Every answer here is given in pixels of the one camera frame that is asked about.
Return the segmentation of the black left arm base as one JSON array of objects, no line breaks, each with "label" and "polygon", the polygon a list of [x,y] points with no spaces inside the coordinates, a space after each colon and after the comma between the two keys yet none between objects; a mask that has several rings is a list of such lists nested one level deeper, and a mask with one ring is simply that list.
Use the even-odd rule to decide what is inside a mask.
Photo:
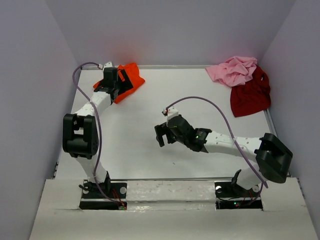
[{"label": "black left arm base", "polygon": [[103,194],[95,183],[87,180],[83,184],[79,184],[78,187],[81,189],[79,202],[81,210],[127,210],[128,185],[124,181],[112,181],[109,192],[103,184],[100,184]]}]

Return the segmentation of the pink t shirt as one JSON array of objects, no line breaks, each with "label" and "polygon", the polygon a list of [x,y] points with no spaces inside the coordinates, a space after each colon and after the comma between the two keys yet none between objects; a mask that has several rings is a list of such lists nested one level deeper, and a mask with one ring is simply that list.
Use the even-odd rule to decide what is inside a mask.
[{"label": "pink t shirt", "polygon": [[251,81],[257,65],[255,57],[233,56],[223,63],[206,67],[205,70],[213,82],[232,88]]}]

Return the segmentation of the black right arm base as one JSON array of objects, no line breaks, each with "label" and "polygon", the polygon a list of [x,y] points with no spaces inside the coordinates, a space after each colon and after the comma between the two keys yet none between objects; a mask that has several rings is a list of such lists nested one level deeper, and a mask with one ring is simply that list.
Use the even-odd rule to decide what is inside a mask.
[{"label": "black right arm base", "polygon": [[261,189],[258,185],[257,191],[249,190],[237,185],[238,170],[231,181],[218,181],[215,186],[215,206],[217,210],[238,210],[238,209],[263,209],[260,197]]}]

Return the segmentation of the orange t shirt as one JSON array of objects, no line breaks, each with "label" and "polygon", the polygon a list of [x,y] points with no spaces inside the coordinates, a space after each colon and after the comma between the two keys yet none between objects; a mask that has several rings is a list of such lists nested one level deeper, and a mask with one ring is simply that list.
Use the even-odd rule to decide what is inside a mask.
[{"label": "orange t shirt", "polygon": [[[125,70],[129,79],[131,80],[131,82],[133,84],[133,88],[124,92],[124,93],[108,93],[108,94],[110,94],[111,102],[115,103],[115,104],[119,104],[121,101],[123,101],[129,95],[133,94],[139,87],[141,87],[145,83],[145,79],[140,77],[140,70],[138,68],[138,65],[135,62],[126,64],[126,65],[119,65],[116,68],[119,70]],[[93,85],[93,89],[95,92],[99,92],[99,82],[100,81],[96,82]]]}]

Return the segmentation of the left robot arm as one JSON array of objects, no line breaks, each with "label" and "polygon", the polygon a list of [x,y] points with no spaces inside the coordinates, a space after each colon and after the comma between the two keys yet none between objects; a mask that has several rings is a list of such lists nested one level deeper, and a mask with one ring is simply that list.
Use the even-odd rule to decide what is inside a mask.
[{"label": "left robot arm", "polygon": [[62,149],[74,158],[87,175],[83,189],[106,198],[112,190],[108,171],[100,162],[102,154],[102,125],[100,115],[117,97],[133,89],[124,69],[102,68],[103,78],[94,88],[92,96],[79,89],[87,102],[75,113],[63,117]]}]

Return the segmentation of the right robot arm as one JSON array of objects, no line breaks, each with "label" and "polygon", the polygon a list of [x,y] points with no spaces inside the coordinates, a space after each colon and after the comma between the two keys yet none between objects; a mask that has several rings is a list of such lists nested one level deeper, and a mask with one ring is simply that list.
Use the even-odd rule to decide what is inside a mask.
[{"label": "right robot arm", "polygon": [[154,127],[160,147],[180,143],[197,153],[226,154],[244,158],[248,167],[238,170],[230,183],[235,196],[242,196],[254,186],[267,182],[284,184],[287,180],[293,153],[274,134],[262,137],[235,137],[208,128],[194,128],[178,114]]}]

